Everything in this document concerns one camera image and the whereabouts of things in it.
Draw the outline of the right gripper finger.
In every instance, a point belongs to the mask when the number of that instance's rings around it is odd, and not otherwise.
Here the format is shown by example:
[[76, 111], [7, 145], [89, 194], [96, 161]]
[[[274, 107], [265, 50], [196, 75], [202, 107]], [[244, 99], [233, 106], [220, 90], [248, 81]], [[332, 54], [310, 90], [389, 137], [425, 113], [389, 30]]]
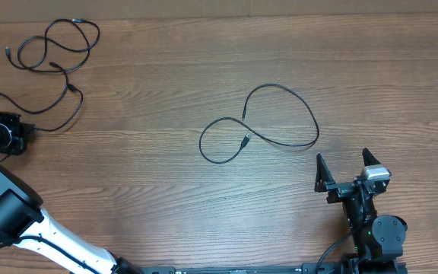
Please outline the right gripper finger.
[[316, 182], [314, 191], [317, 193], [328, 192], [335, 185], [335, 180], [330, 173], [323, 156], [318, 153], [316, 156]]
[[380, 162], [373, 156], [368, 148], [362, 150], [364, 166], [380, 165]]

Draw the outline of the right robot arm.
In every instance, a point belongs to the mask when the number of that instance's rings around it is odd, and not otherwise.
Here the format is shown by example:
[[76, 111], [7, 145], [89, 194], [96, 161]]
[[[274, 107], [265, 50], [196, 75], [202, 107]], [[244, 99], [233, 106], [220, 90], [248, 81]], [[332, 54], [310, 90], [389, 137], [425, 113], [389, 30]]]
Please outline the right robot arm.
[[[327, 193], [329, 204], [341, 203], [350, 231], [334, 242], [321, 255], [314, 273], [406, 273], [404, 263], [397, 259], [403, 255], [403, 243], [408, 225], [395, 215], [379, 215], [373, 198], [386, 191], [391, 171], [369, 151], [362, 151], [363, 170], [351, 182], [336, 183], [321, 154], [316, 156], [317, 193]], [[355, 251], [344, 254], [337, 263], [325, 258], [348, 238], [352, 238]]]

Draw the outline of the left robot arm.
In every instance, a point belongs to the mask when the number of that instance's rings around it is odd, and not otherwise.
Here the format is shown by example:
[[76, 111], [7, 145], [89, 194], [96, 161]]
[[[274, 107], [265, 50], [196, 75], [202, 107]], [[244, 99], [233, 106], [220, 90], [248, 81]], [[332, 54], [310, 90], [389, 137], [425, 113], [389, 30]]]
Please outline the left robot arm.
[[[0, 123], [0, 146], [11, 132]], [[95, 247], [59, 224], [42, 198], [0, 164], [0, 249], [16, 246], [38, 253], [71, 273], [140, 273], [122, 257]]]

